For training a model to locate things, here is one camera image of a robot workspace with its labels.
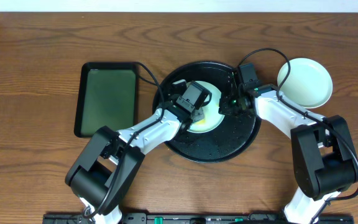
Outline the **mint green plate with stain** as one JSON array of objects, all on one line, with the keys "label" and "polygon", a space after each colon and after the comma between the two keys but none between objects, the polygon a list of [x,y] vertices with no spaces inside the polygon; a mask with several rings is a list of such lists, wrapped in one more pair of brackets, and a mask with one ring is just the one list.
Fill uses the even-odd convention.
[{"label": "mint green plate with stain", "polygon": [[290,67],[290,74],[280,89],[286,97],[304,108],[318,108],[330,99],[333,81],[320,63],[294,58]]}]

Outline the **green and yellow sponge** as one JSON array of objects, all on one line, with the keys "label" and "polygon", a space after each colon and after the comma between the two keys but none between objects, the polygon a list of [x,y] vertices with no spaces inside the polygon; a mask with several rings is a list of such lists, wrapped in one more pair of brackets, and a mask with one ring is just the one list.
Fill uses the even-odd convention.
[{"label": "green and yellow sponge", "polygon": [[194,124],[204,124],[205,123],[205,119],[200,119],[197,122],[194,122]]}]

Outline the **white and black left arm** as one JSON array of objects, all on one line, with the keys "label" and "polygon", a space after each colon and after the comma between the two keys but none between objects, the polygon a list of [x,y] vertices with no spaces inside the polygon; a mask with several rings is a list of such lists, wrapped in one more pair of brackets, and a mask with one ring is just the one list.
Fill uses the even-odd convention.
[{"label": "white and black left arm", "polygon": [[186,130],[196,112],[212,99],[201,84],[173,84],[176,94],[162,98],[154,114],[118,131],[107,126],[91,137],[65,177],[65,183],[86,205],[82,218],[90,223],[119,223],[119,204],[131,186],[145,155]]}]

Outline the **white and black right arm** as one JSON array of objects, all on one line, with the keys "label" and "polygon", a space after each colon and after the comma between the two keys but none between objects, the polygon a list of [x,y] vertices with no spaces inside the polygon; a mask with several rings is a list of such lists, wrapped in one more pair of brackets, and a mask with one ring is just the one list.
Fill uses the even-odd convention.
[{"label": "white and black right arm", "polygon": [[228,84],[219,102],[225,115],[251,114],[291,141],[298,188],[283,212],[290,223],[316,223],[333,201],[358,196],[358,158],[341,116],[312,113],[275,85]]}]

